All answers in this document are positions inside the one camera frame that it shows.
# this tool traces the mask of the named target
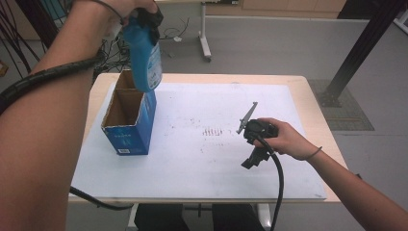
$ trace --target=blue cardboard box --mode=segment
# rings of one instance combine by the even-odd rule
[[[118,155],[147,155],[156,112],[156,95],[135,89],[131,70],[117,80],[102,130]]]

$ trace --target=person's right hand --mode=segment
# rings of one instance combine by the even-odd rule
[[[268,122],[279,129],[277,138],[268,138],[265,141],[279,154],[288,154],[293,158],[303,161],[308,159],[318,148],[307,141],[287,122],[280,121],[275,118],[259,118],[264,122]],[[255,146],[262,147],[258,142],[254,142]]]

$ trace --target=gray floor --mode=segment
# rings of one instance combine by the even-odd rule
[[[332,79],[367,21],[207,19],[211,63],[202,58],[199,20],[181,42],[163,40],[164,72],[302,75]],[[8,62],[0,46],[1,59]],[[372,132],[334,132],[348,168],[408,210],[408,36],[394,24],[348,84]],[[15,70],[0,78],[0,90]],[[186,213],[191,231],[211,230],[211,215]],[[124,230],[127,213],[70,205],[67,230]],[[362,230],[342,204],[284,204],[276,230]]]

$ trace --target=table leg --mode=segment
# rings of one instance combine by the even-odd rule
[[[207,59],[208,62],[211,61],[211,51],[210,47],[208,46],[207,37],[205,36],[205,12],[206,12],[206,3],[201,3],[201,31],[198,33],[201,47],[203,48],[204,57]]]
[[[408,20],[408,10],[402,15],[400,19],[394,19],[394,23],[396,26],[401,28],[406,34],[408,34],[408,27],[405,26],[405,22]]]
[[[269,230],[272,226],[272,217],[270,216],[270,210],[268,204],[257,204],[258,219],[261,222],[262,227],[265,230]]]

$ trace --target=blue spray bottle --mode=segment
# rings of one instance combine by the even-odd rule
[[[149,92],[162,81],[162,61],[159,47],[158,27],[163,15],[158,9],[149,13],[136,9],[123,29],[123,38],[130,46],[133,81],[137,90]]]

